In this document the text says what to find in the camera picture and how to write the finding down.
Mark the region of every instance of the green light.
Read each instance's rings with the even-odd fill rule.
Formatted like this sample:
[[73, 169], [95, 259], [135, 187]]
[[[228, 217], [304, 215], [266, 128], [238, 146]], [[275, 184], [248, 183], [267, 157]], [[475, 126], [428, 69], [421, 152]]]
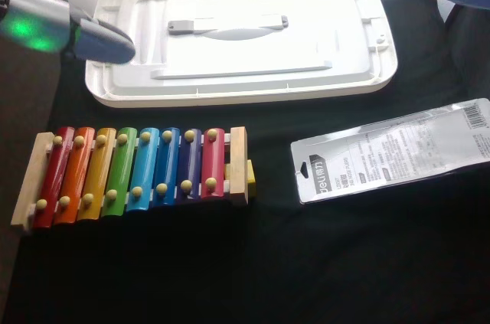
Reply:
[[33, 39], [32, 41], [29, 41], [26, 46], [34, 50], [44, 52], [54, 52], [57, 50], [57, 45], [53, 41], [46, 38]]
[[15, 37], [28, 38], [36, 34], [37, 24], [31, 20], [14, 20], [8, 26], [10, 33]]

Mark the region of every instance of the black tablecloth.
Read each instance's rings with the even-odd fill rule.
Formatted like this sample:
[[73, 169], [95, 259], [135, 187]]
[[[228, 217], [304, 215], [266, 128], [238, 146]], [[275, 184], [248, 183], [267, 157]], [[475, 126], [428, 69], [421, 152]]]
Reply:
[[24, 237], [4, 322], [488, 322], [487, 168], [298, 202], [292, 141], [471, 99], [436, 0], [384, 7], [399, 68], [372, 94], [116, 110], [86, 90], [83, 63], [63, 62], [49, 130], [246, 126], [257, 198]]

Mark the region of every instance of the xylophone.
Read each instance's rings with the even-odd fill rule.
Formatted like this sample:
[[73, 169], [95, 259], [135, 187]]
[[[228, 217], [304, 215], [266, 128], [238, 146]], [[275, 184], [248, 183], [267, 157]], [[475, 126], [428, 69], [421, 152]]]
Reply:
[[[225, 151], [230, 162], [225, 165]], [[217, 199], [247, 205], [255, 193], [247, 131], [95, 131], [63, 127], [34, 142], [11, 225], [72, 224]]]

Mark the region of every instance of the round wooden knob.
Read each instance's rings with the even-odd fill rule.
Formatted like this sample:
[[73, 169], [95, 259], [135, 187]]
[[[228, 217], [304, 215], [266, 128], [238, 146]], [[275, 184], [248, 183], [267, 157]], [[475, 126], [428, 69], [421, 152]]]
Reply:
[[213, 142], [216, 140], [217, 137], [217, 130], [216, 129], [210, 129], [207, 131], [207, 137], [209, 138], [210, 142]]
[[46, 199], [39, 199], [36, 202], [36, 209], [39, 211], [44, 210], [47, 207], [47, 200]]
[[128, 136], [126, 134], [121, 134], [117, 137], [117, 143], [120, 145], [120, 146], [123, 146], [124, 144], [126, 144], [128, 142]]
[[116, 197], [117, 197], [117, 191], [114, 190], [114, 189], [110, 189], [106, 193], [106, 198], [107, 198], [108, 201], [115, 201], [116, 200]]
[[75, 139], [73, 140], [73, 144], [77, 148], [81, 148], [83, 146], [83, 144], [85, 144], [85, 139], [83, 138], [83, 136], [79, 135], [79, 136], [75, 137]]
[[162, 134], [162, 139], [164, 142], [171, 142], [172, 141], [172, 131], [165, 130]]
[[206, 187], [209, 191], [216, 190], [216, 179], [214, 177], [210, 177], [206, 180]]
[[189, 180], [184, 180], [182, 183], [181, 183], [181, 190], [185, 193], [185, 194], [189, 194], [191, 192], [191, 189], [192, 189], [192, 182], [190, 182]]
[[152, 134], [150, 134], [148, 131], [145, 131], [141, 136], [139, 137], [142, 142], [149, 142], [150, 138], [152, 137]]
[[60, 146], [61, 144], [63, 144], [63, 138], [61, 136], [59, 136], [59, 135], [58, 136], [55, 136], [53, 138], [53, 145], [54, 146]]
[[143, 194], [143, 189], [139, 186], [136, 186], [132, 188], [131, 193], [132, 196], [134, 196], [135, 198], [139, 198]]
[[187, 130], [184, 134], [184, 137], [188, 142], [193, 142], [195, 137], [194, 131]]
[[59, 204], [62, 208], [66, 208], [70, 204], [70, 197], [62, 196], [59, 200]]
[[105, 135], [99, 135], [95, 138], [95, 143], [97, 144], [97, 146], [103, 146], [104, 144], [106, 144], [106, 141], [107, 137]]
[[86, 207], [92, 204], [92, 201], [93, 201], [93, 194], [85, 194], [82, 197], [82, 202], [85, 204]]
[[161, 183], [156, 185], [156, 192], [158, 195], [163, 196], [167, 192], [167, 184]]

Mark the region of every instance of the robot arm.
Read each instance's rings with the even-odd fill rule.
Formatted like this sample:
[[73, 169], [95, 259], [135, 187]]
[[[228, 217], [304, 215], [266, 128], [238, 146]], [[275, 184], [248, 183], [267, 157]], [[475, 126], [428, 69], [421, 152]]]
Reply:
[[0, 0], [0, 35], [81, 60], [124, 64], [135, 55], [127, 34], [64, 0]]

